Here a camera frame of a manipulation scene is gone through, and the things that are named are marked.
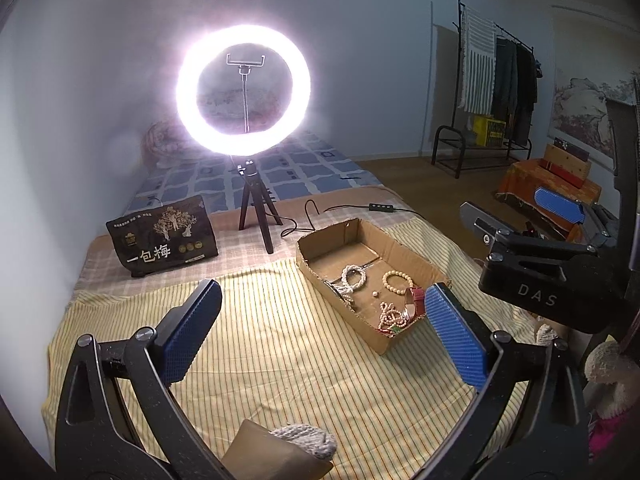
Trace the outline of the left gloved hand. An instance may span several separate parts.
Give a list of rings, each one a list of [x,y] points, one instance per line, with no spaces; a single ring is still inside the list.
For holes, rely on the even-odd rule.
[[[323,479],[333,469],[330,460],[320,460],[248,419],[220,461],[235,479]]]

